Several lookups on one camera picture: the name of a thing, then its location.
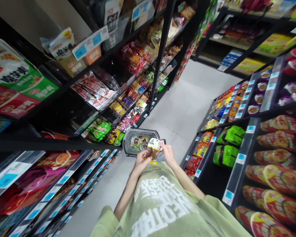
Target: person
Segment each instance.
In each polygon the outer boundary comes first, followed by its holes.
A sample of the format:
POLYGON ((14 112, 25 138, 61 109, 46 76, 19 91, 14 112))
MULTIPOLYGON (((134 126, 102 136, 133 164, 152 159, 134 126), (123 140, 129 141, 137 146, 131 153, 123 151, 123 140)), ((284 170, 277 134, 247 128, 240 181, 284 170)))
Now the person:
POLYGON ((117 206, 105 206, 91 237, 251 236, 215 197, 205 195, 159 142, 165 162, 141 151, 117 206))

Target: hand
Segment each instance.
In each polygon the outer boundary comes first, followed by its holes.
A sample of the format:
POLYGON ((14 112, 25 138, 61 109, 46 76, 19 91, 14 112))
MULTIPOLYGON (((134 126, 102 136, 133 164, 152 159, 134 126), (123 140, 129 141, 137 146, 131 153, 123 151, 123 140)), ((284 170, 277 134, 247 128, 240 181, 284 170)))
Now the hand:
POLYGON ((149 150, 143 150, 137 154, 135 166, 132 171, 136 176, 141 175, 147 164, 152 160, 151 156, 144 160, 147 154, 149 154, 149 150))
POLYGON ((172 146, 166 145, 163 142, 159 141, 159 145, 162 147, 162 153, 164 154, 165 162, 168 166, 172 166, 177 164, 176 160, 174 159, 173 152, 172 152, 172 146))

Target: tiled floor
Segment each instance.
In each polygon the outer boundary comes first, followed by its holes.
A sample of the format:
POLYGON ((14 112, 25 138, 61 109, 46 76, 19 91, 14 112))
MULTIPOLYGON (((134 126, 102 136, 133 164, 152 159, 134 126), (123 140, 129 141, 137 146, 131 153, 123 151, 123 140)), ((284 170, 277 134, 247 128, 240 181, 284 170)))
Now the tiled floor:
MULTIPOLYGON (((239 81, 190 60, 178 83, 164 95, 140 128, 158 131, 172 145, 175 159, 180 163, 213 99, 239 81)), ((102 208, 109 205, 114 210, 134 163, 135 158, 122 152, 59 237, 88 237, 102 208)))

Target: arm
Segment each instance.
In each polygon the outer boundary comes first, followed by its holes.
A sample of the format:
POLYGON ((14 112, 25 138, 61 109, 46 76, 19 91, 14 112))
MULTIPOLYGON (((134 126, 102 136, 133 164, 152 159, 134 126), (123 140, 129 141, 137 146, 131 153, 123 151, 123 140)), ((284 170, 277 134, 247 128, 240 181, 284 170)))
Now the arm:
POLYGON ((126 183, 126 187, 122 193, 121 198, 119 199, 116 205, 116 208, 114 210, 114 215, 116 216, 118 221, 121 220, 126 210, 126 207, 128 206, 129 201, 132 199, 134 195, 134 191, 135 191, 139 176, 141 175, 142 171, 145 169, 147 164, 152 160, 152 157, 149 157, 145 160, 143 159, 146 153, 149 153, 149 151, 143 150, 140 153, 138 153, 135 166, 131 174, 129 175, 128 181, 126 183))
POLYGON ((165 162, 172 169, 182 187, 195 194, 200 199, 205 199, 205 194, 193 183, 174 159, 171 145, 165 145, 162 142, 159 142, 159 145, 163 148, 162 152, 164 154, 165 162))

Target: person's left hand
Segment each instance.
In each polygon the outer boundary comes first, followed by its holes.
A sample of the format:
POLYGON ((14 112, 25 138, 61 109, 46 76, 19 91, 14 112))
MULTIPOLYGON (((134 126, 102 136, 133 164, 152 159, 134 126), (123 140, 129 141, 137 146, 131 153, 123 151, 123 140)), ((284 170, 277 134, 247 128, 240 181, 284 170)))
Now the person's left hand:
POLYGON ((152 160, 151 156, 144 160, 146 154, 149 154, 149 150, 143 150, 137 154, 135 166, 132 171, 132 173, 136 174, 137 176, 141 175, 147 164, 152 160))

